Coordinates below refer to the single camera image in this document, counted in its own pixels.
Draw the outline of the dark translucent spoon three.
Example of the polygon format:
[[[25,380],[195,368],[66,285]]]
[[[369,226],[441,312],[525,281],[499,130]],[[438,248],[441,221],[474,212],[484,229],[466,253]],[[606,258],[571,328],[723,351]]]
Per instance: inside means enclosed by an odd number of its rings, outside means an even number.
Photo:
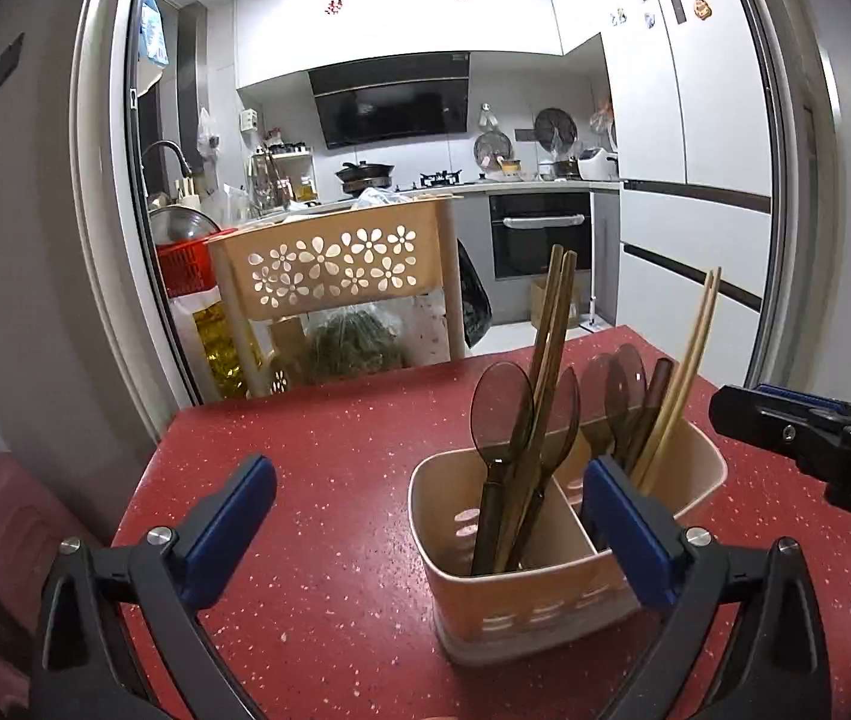
[[[632,439],[632,422],[643,405],[647,377],[639,350],[631,343],[616,349],[608,364],[604,410],[613,434],[613,457],[626,466],[627,450]]]

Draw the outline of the wooden chopstick three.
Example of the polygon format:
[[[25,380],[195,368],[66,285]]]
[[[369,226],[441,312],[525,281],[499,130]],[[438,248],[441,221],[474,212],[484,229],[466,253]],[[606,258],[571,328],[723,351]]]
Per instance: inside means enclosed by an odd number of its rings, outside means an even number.
[[[517,470],[512,473],[510,483],[505,493],[504,515],[502,515],[501,536],[497,544],[494,572],[501,574],[507,571],[507,561],[512,550],[515,536],[519,533],[523,514],[530,502],[531,491],[538,476],[538,460],[540,460],[541,445],[549,411],[553,406],[554,390],[558,383],[559,367],[564,353],[565,332],[569,323],[570,299],[576,286],[577,254],[574,250],[564,249],[562,255],[561,288],[558,299],[554,304],[549,338],[547,339],[546,355],[543,359],[538,390],[533,392],[531,405],[531,433],[526,449],[520,455]]]

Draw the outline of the dark translucent spoon one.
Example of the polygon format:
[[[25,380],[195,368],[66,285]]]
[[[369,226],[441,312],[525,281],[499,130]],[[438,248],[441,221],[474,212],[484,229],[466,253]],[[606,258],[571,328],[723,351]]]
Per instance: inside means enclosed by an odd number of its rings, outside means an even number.
[[[526,372],[515,362],[487,367],[474,388],[469,429],[474,449],[486,464],[471,575],[487,575],[496,566],[497,543],[505,505],[505,484],[512,465],[528,444],[533,392]]]

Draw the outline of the wooden chopstick one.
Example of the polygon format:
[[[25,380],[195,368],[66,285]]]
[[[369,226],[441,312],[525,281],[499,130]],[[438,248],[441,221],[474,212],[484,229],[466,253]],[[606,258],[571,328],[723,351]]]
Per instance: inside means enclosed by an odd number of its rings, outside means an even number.
[[[538,325],[536,325],[535,348],[533,348],[530,369],[528,369],[531,392],[538,390],[541,369],[543,369],[543,359],[544,355],[546,355],[547,339],[549,338],[549,328],[551,328],[554,304],[556,304],[559,288],[561,288],[562,255],[564,255],[564,247],[559,244],[554,245],[553,249],[551,249],[551,259],[549,259],[549,270],[547,270],[546,286],[544,286],[540,320],[538,320]]]

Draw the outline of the kitchen faucet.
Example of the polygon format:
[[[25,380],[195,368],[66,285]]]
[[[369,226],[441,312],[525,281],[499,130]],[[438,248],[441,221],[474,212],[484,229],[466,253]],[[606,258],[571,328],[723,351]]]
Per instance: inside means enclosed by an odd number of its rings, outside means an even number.
[[[162,179],[169,177],[169,160],[178,166],[178,177],[169,187],[162,187]],[[157,140],[147,145],[140,153],[140,172],[149,197],[163,192],[170,203],[178,203],[194,188],[193,168],[186,161],[185,151],[173,140]]]

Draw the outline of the beige utensil holder caddy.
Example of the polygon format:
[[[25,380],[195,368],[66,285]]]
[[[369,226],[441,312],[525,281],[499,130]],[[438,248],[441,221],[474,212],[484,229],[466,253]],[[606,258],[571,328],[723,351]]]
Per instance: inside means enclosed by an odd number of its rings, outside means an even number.
[[[590,445],[576,440],[551,479],[525,561],[513,574],[469,573],[486,465],[473,449],[448,450],[412,472],[412,538],[434,598],[435,634],[448,660],[487,667],[554,649],[639,609],[615,556],[580,523]]]

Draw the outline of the black built-in oven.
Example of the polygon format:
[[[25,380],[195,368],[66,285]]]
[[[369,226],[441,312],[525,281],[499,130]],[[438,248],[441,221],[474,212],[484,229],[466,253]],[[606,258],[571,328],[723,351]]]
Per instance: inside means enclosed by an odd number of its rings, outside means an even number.
[[[577,270],[592,265],[592,193],[490,193],[490,236],[497,280],[537,277],[554,245],[574,250]]]

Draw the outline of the black garbage bag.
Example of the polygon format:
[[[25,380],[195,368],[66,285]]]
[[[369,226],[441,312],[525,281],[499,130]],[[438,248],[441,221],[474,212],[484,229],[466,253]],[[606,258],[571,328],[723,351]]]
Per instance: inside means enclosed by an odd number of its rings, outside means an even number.
[[[458,241],[457,247],[462,288],[463,332],[466,346],[474,348],[492,327],[492,305],[465,244]]]

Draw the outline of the white refrigerator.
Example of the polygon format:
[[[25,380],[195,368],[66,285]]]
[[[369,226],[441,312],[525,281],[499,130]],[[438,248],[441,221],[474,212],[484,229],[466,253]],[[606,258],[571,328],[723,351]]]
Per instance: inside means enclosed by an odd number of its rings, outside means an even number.
[[[743,0],[608,0],[619,177],[616,319],[681,355],[720,275],[700,372],[745,382],[772,239],[768,103]]]

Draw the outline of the beige flower-pattern storage cart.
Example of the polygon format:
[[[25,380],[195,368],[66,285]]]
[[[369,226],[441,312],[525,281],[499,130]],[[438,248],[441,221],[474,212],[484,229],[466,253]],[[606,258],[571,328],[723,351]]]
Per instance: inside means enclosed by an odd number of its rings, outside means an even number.
[[[453,195],[243,227],[208,242],[225,319],[251,394],[269,394],[253,325],[384,299],[444,293],[448,354],[466,356]]]

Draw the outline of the bag of green vegetables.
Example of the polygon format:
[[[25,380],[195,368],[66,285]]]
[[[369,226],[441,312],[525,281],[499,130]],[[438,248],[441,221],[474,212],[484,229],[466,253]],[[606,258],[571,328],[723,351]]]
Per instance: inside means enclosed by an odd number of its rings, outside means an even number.
[[[406,366],[396,333],[372,310],[336,309],[305,338],[305,362],[313,383],[360,379]]]

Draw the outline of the red plastic basket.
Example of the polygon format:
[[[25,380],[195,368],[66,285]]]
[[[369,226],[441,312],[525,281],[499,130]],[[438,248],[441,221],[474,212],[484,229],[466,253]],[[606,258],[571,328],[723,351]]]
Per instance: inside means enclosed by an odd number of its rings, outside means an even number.
[[[217,286],[209,244],[227,234],[232,234],[232,229],[157,247],[158,268],[169,298],[204,293]]]

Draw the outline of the steel bowl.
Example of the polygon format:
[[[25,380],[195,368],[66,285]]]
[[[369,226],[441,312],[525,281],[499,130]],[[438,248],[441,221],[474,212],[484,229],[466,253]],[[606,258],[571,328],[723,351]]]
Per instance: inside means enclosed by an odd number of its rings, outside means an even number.
[[[185,205],[154,208],[149,211],[149,226],[155,245],[196,241],[220,231],[219,224],[211,216]]]

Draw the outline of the black wok on stove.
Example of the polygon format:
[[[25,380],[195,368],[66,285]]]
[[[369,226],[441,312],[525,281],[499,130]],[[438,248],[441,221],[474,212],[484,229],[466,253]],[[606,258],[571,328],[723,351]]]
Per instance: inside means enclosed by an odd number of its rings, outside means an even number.
[[[391,185],[393,166],[383,163],[344,163],[336,172],[343,190],[350,195],[357,195],[366,188],[388,188]]]

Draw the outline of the black range hood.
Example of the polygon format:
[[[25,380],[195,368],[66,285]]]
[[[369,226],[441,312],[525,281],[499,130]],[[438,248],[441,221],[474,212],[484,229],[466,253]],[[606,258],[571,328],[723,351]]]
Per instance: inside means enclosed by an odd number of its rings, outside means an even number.
[[[312,68],[329,149],[468,130],[469,52],[384,55]]]

